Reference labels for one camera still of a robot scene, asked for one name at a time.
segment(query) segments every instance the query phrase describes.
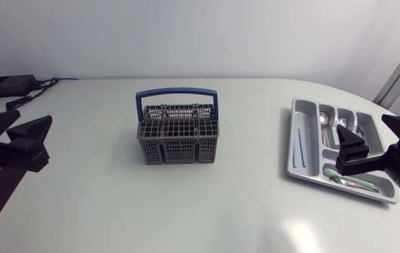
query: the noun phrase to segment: cutlery tray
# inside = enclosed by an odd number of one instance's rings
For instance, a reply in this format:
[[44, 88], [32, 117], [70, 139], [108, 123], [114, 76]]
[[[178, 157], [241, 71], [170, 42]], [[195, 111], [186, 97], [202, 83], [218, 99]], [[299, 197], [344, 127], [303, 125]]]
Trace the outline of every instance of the cutlery tray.
[[[328, 125], [323, 128], [323, 135], [327, 142], [322, 141], [320, 112], [324, 112], [329, 118]], [[346, 128], [365, 141], [365, 145], [370, 150], [369, 156], [385, 151], [375, 120], [370, 113], [294, 98], [290, 122], [288, 175], [373, 200], [396, 204], [399, 201], [398, 193], [388, 175], [383, 171], [352, 176], [373, 183], [380, 191], [379, 193], [338, 184], [323, 174], [324, 168], [335, 169], [335, 160], [340, 148], [337, 121], [341, 118], [346, 119]]]

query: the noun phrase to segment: gray plastic basket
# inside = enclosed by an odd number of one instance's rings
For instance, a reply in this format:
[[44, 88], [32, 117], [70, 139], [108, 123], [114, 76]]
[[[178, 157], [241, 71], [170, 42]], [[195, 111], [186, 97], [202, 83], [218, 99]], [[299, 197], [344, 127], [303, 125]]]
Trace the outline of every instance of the gray plastic basket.
[[[141, 99], [169, 93], [212, 96], [214, 105], [149, 105]], [[217, 92], [209, 89], [167, 88], [136, 94], [139, 140], [147, 164], [189, 164], [215, 161], [219, 137]]]

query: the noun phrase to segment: white table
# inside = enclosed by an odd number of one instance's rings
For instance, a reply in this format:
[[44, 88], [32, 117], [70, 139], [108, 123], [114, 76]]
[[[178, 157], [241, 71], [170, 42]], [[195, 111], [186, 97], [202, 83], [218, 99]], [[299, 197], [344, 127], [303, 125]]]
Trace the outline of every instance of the white table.
[[[135, 94], [172, 86], [217, 90], [214, 164], [145, 164], [136, 140]], [[397, 141], [381, 121], [388, 111], [310, 82], [57, 84], [19, 109], [14, 125], [53, 116], [45, 141], [51, 159], [39, 173], [25, 175], [0, 213], [0, 252], [400, 252], [400, 202], [382, 204], [285, 173], [293, 97], [371, 112], [385, 147]], [[0, 98], [0, 112], [10, 100]], [[144, 100], [193, 102], [212, 99]]]

